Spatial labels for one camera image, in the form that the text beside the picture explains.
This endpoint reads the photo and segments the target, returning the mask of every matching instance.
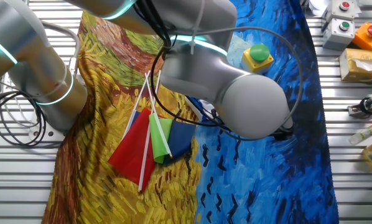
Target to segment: red flag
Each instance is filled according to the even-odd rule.
[[[109,163],[113,165],[127,179],[139,184],[141,175],[144,144],[146,142],[147,129],[149,127],[150,111],[144,108],[141,114],[137,117],[131,129],[120,142],[117,149],[109,159]],[[153,173],[154,166],[153,150],[151,139],[146,157],[146,168],[144,169],[142,191],[146,188],[147,183]]]

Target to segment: orange box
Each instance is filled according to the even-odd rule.
[[[355,38],[352,42],[363,50],[372,50],[372,25],[369,22],[365,22],[355,32]]]

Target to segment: van gogh painting print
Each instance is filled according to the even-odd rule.
[[[199,126],[191,150],[175,163],[156,164],[139,194],[108,159],[121,142],[159,43],[84,13],[79,59],[88,102],[58,151],[42,223],[338,223],[317,60],[299,0],[231,1],[237,26],[271,29],[299,54],[304,97],[293,115],[294,135],[246,142]],[[299,76],[278,39],[235,32],[228,60],[239,67],[243,50],[253,44],[269,47],[274,63],[266,75],[283,87],[292,107]],[[196,119],[183,95],[163,86],[158,95],[173,113]],[[147,91],[138,111],[143,108],[151,108]],[[171,118],[159,107],[157,112]]]

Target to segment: flag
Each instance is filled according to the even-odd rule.
[[[162,164],[164,161],[164,156],[168,155],[168,151],[164,145],[163,139],[161,138],[159,127],[156,123],[154,114],[150,114],[150,129],[151,129],[151,141],[153,145],[153,156],[156,163]],[[170,135],[170,129],[172,125],[172,119],[159,118],[159,122],[162,131],[165,136],[165,141],[168,141]]]
[[[144,108],[141,113],[135,114],[133,125],[108,161],[127,179],[135,184],[139,184],[150,113],[151,112],[147,108]],[[150,140],[142,190],[146,188],[155,165],[156,162],[154,162],[152,143]]]
[[[171,149],[173,158],[171,159],[169,155],[165,155],[164,164],[175,162],[191,149],[195,130],[196,125],[194,124],[181,123],[178,121],[172,122],[168,146]]]

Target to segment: green flag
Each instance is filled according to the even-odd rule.
[[[156,113],[152,113],[149,116],[149,121],[154,161],[162,164],[164,162],[164,156],[169,153],[167,141],[171,130],[172,119],[158,118]],[[162,128],[163,136],[160,133],[159,125]]]

